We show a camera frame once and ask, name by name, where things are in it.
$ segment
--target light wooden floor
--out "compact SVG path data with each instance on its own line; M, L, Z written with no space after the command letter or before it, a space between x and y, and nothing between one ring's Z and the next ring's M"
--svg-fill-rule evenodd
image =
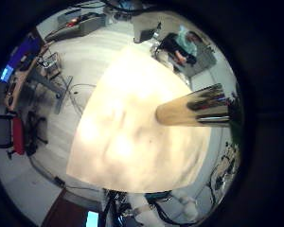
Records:
M151 54L151 43L135 44L133 42L133 26L122 22L106 26L84 37L57 42L50 49L51 52L60 54L62 76L65 79L72 76L72 86L80 83L97 85L104 71L125 46L134 46L140 51ZM62 80L59 78L56 78L55 81L62 84ZM79 85L70 91L80 109L84 110L94 89L92 86ZM70 96L65 97L60 114L54 114L55 95L42 85L38 86L34 100L37 113L47 119L46 125L41 126L41 131L43 134L45 133L44 137L47 137L49 141L46 146L40 144L33 156L35 164L46 169L45 171L50 172L53 176L63 179L68 185L97 189L93 185L66 175L69 152L77 125L80 122L80 111L78 108L74 108ZM83 189L69 190L85 198L99 200L98 192Z

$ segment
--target person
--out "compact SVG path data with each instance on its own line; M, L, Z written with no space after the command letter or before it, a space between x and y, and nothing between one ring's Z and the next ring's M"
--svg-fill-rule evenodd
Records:
M167 68L173 71L174 67L169 57L172 57L180 65L196 63L198 48L196 43L202 39L194 31L189 31L185 27L180 26L178 34L170 33L161 42L156 50L156 58Z

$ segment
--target table leg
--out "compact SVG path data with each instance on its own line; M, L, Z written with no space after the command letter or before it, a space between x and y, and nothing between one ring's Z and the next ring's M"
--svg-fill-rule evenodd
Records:
M59 112L61 110L62 103L63 103L63 99L65 97L65 94L67 92L68 86L71 83L73 77L69 76L67 78L67 81L64 84L65 88L62 88L62 87L58 87L53 82L51 82L49 79L47 79L47 78L43 77L42 75L40 75L37 72L36 69L33 69L29 76L30 76L31 79L34 79L35 81L41 83L43 86L48 88L50 91L56 93L58 101L57 101L57 104L56 104L55 114L59 114Z

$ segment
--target white robot part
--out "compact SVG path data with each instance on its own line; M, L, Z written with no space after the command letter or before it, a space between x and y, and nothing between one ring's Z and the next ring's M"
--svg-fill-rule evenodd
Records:
M184 190L181 189L172 190L171 195L183 205L183 215L187 221L197 219L199 212L196 200L191 198Z
M146 227L165 227L162 221L150 209L144 194L129 193L127 196L137 222L142 223Z

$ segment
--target chair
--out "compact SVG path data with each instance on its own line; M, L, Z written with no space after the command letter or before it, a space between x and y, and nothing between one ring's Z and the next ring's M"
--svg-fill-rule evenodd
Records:
M25 153L23 123L16 113L0 115L0 148L13 148L7 151L10 159L13 153Z
M40 117L36 122L35 113L28 113L28 139L25 141L25 130L21 118L16 112L8 112L8 114L0 115L0 148L12 148L7 150L8 157L11 159L13 153L24 155L32 155L36 152L36 140L39 139L43 143L48 142L40 138L37 134L37 128L41 121L45 121L44 117Z
M38 148L37 140L44 144L48 144L48 141L41 138L38 135L38 126L41 122L45 122L45 117L38 117L34 112L28 112L27 114L27 155L34 154Z

